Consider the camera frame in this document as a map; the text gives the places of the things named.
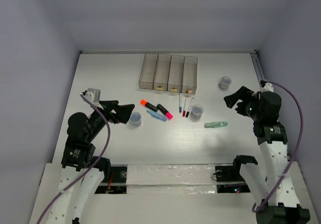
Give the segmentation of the paper clip jar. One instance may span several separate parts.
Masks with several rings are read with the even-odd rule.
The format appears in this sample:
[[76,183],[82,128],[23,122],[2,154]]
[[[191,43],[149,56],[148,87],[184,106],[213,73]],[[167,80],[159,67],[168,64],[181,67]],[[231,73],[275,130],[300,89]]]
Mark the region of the paper clip jar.
[[195,104],[193,105],[191,112],[190,112],[190,116],[191,118],[195,119],[195,120],[199,120],[202,116],[204,112],[204,109],[201,105],[199,104]]
[[141,125],[141,114],[138,112],[132,112],[129,122],[132,126],[139,127]]
[[223,76],[221,77],[219,83],[218,83],[218,87],[222,90],[226,90],[229,88],[229,86],[231,85],[231,78],[228,76]]

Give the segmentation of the orange highlighter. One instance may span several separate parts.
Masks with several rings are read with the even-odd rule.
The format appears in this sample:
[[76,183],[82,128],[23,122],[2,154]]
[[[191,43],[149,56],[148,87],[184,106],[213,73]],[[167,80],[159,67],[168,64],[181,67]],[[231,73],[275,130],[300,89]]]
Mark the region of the orange highlighter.
[[154,112],[157,112],[158,111],[158,108],[156,106],[154,106],[153,104],[149,103],[148,101],[142,99],[140,101],[140,104],[146,108],[148,108],[149,110],[151,111],[154,111]]

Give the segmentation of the blue utility knife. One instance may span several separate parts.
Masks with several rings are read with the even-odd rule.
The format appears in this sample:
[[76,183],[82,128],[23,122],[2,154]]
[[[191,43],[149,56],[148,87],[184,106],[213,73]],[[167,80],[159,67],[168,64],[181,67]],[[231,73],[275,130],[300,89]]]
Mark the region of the blue utility knife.
[[156,118],[156,119],[161,120],[163,122],[167,121],[167,117],[166,116],[161,115],[161,114],[159,114],[159,113],[157,113],[155,111],[147,110],[146,112],[149,113],[153,118]]

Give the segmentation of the pink highlighter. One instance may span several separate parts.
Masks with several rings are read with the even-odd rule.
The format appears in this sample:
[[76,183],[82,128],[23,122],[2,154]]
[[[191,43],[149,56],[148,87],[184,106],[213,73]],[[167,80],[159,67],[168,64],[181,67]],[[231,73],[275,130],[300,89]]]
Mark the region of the pink highlighter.
[[165,108],[163,107],[161,104],[158,104],[156,106],[158,108],[158,110],[160,110],[169,120],[171,120],[173,118],[173,115]]

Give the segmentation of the black-capped white pen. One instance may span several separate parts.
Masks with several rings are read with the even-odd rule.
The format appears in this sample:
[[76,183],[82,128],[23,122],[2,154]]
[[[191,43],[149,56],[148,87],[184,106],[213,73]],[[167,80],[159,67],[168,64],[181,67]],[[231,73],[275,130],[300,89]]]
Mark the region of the black-capped white pen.
[[187,109],[187,112],[186,112],[186,118],[188,118],[188,116],[190,114],[191,108],[193,106],[193,102],[194,102],[194,97],[192,97],[191,100],[190,100],[190,103],[189,103],[189,106],[188,106],[188,109]]

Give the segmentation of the blue-capped white pen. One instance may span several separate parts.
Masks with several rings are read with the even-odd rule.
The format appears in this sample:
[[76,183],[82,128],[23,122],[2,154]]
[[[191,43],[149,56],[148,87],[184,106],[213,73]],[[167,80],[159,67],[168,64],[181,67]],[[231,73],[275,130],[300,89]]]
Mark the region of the blue-capped white pen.
[[182,93],[179,93],[179,113],[182,113]]

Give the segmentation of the red-capped white pen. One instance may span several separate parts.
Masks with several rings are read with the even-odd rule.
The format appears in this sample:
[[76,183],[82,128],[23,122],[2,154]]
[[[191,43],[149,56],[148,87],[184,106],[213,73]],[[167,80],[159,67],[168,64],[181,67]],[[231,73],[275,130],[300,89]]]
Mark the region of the red-capped white pen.
[[183,106],[183,117],[186,116],[186,104],[187,104],[188,96],[185,97],[184,106]]

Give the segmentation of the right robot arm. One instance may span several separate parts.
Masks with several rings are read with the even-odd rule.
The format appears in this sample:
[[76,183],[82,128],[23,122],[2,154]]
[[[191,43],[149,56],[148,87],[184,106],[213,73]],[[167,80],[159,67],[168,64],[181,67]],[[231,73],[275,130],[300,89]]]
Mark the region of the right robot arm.
[[253,156],[238,155],[231,174],[245,180],[255,203],[252,212],[257,223],[308,223],[310,212],[303,208],[295,193],[288,171],[293,163],[287,157],[287,134],[279,122],[282,100],[273,85],[263,82],[254,92],[244,86],[224,97],[228,108],[253,120],[253,133],[263,155],[266,176],[261,175]]

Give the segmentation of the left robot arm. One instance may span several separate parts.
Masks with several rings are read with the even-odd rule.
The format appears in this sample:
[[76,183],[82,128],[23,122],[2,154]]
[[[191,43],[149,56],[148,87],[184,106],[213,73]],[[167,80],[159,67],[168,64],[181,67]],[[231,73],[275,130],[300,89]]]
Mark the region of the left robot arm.
[[104,127],[126,124],[135,107],[116,100],[89,105],[94,110],[91,115],[77,112],[68,119],[58,191],[44,210],[49,214],[47,223],[82,223],[99,184],[111,175],[110,160],[95,156],[92,142]]

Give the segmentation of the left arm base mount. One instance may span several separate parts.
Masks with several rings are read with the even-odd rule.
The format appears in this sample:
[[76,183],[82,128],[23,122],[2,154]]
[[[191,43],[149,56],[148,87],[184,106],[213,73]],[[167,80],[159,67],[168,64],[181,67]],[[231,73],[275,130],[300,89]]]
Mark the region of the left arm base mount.
[[97,187],[95,194],[126,194],[127,165],[112,165],[108,177]]

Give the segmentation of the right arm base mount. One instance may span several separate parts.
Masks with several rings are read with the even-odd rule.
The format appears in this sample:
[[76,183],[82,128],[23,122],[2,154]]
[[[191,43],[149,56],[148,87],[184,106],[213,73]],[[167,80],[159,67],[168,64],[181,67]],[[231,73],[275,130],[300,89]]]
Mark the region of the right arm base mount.
[[232,165],[215,166],[212,180],[217,183],[218,193],[250,193],[248,185],[239,173],[234,172]]

